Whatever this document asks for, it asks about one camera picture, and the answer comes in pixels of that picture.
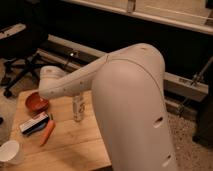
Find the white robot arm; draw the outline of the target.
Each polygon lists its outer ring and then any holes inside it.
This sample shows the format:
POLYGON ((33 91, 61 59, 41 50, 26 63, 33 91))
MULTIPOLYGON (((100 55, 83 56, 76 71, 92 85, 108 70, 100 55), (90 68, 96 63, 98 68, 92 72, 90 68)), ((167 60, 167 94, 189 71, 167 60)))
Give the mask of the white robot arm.
POLYGON ((44 99, 89 90, 114 171, 178 171, 164 98, 165 62, 147 43, 110 52, 70 73, 40 71, 44 99))

